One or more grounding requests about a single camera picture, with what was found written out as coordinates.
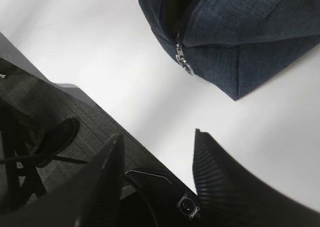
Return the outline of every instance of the black cable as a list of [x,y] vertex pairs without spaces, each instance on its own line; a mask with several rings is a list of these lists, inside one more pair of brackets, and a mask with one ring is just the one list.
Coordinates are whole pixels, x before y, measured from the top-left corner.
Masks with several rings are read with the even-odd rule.
[[139,189],[139,187],[136,185],[136,183],[134,183],[131,179],[129,179],[125,176],[124,176],[124,178],[126,179],[126,181],[128,181],[135,188],[135,190],[137,191],[139,196],[143,199],[144,203],[147,205],[147,207],[152,215],[155,227],[159,227],[154,209],[152,208],[152,206],[151,206],[150,202],[148,201],[147,197],[145,196],[145,194]]
[[87,164],[87,161],[74,159],[74,158],[68,158],[68,157],[62,157],[62,156],[52,156],[52,155],[45,155],[45,154],[35,154],[35,155],[25,155],[25,156],[17,156],[17,157],[11,157],[6,159],[0,159],[0,165],[5,165],[8,163],[15,163],[15,162],[35,162],[35,161],[43,161],[46,159],[51,159],[54,161],[62,161],[62,162],[68,162],[78,165]]

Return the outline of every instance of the zipper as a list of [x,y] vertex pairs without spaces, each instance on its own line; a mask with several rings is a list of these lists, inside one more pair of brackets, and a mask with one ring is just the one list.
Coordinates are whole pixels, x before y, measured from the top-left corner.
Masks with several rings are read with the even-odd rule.
[[187,7],[186,11],[183,13],[182,19],[179,23],[179,31],[176,35],[175,39],[172,39],[171,36],[168,34],[167,27],[166,27],[166,21],[165,21],[165,13],[167,11],[166,5],[169,2],[169,0],[163,1],[162,6],[162,13],[164,13],[161,17],[162,22],[162,29],[166,32],[166,36],[169,38],[169,40],[175,45],[177,54],[175,55],[176,60],[178,63],[184,68],[185,71],[187,71],[190,75],[194,75],[194,70],[190,66],[190,64],[187,62],[184,52],[183,52],[183,39],[185,37],[185,33],[187,30],[187,25],[191,16],[191,13],[195,9],[195,7],[198,5],[200,0],[193,0],[190,5]]

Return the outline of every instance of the blue fabric bag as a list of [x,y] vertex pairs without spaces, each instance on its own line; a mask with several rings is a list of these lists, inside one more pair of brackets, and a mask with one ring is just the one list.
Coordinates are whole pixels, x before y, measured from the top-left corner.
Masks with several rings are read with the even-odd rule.
[[164,50],[238,100],[320,43],[320,0],[139,0]]

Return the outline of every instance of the metal zipper pull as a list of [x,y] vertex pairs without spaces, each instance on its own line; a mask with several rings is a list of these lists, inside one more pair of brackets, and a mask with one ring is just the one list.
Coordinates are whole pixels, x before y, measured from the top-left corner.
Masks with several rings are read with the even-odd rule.
[[191,68],[190,64],[187,63],[184,56],[184,52],[182,51],[182,47],[180,46],[179,43],[177,43],[175,46],[176,46],[176,52],[177,52],[177,54],[175,55],[176,60],[184,68],[185,71],[187,71],[190,75],[193,76],[195,73]]

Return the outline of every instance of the camera lens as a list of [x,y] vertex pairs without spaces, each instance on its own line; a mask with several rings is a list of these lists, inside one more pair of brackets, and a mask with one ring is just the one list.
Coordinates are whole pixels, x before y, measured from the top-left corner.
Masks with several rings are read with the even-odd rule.
[[189,198],[183,199],[180,203],[180,210],[186,216],[191,215],[195,209],[195,203]]

